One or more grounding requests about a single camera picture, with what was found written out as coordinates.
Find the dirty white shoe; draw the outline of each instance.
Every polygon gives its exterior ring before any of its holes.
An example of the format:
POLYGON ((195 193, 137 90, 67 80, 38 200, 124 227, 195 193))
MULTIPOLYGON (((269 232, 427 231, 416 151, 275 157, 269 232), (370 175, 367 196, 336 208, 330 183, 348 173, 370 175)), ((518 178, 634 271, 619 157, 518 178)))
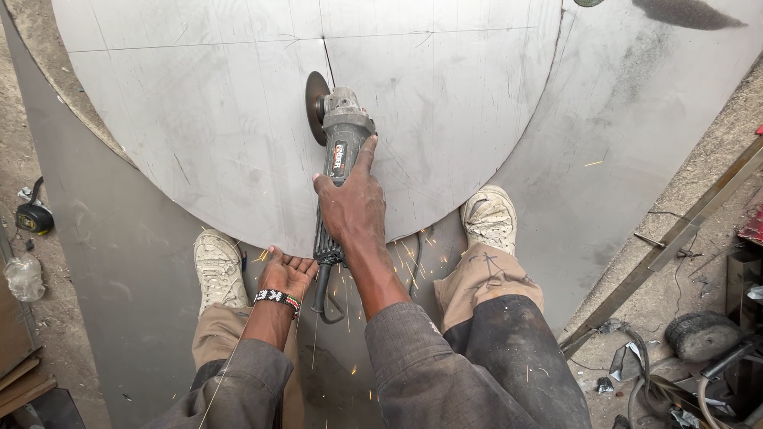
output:
POLYGON ((461 222, 469 247, 487 244, 514 254, 517 241, 517 211, 500 186, 485 185, 462 207, 461 222))
POLYGON ((194 245, 196 274, 201 284, 198 315, 215 302, 232 308, 250 307, 241 276, 241 252, 236 242, 218 230, 202 232, 194 245))

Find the plastic bag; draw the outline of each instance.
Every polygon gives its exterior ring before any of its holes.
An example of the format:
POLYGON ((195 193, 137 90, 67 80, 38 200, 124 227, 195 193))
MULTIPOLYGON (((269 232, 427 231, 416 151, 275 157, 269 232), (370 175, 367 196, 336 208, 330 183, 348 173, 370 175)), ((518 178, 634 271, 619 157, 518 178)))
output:
POLYGON ((40 261, 30 253, 11 258, 2 273, 8 280, 8 289, 19 301, 36 301, 45 293, 40 261))

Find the sleeve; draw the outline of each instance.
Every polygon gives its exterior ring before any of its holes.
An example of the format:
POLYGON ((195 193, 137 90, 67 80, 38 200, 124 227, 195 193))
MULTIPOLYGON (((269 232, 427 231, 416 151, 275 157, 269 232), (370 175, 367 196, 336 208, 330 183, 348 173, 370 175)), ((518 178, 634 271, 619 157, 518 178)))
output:
POLYGON ((269 429, 291 361, 260 340, 242 340, 223 369, 143 429, 269 429))
POLYGON ((453 352, 418 305, 380 311, 365 341, 388 427, 539 427, 485 368, 453 352))

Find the black stain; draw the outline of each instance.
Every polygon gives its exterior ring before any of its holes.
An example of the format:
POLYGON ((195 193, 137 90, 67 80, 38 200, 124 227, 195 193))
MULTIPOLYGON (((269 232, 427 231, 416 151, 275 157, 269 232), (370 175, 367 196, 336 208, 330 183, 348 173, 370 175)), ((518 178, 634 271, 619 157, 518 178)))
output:
POLYGON ((701 0, 633 0, 633 4, 655 21, 694 30, 710 31, 747 25, 701 0))

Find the beaded bracelet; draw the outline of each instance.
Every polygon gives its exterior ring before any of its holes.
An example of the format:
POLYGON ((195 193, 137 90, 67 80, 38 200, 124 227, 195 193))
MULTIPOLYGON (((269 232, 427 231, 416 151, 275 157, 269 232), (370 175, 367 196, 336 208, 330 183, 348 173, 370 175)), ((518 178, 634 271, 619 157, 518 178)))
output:
POLYGON ((263 299, 266 301, 280 302, 282 304, 291 306, 294 309, 294 317, 291 319, 294 320, 297 318, 297 313, 299 312, 299 301, 288 293, 277 291, 275 289, 263 289, 257 292, 252 305, 254 305, 255 302, 262 301, 263 299))

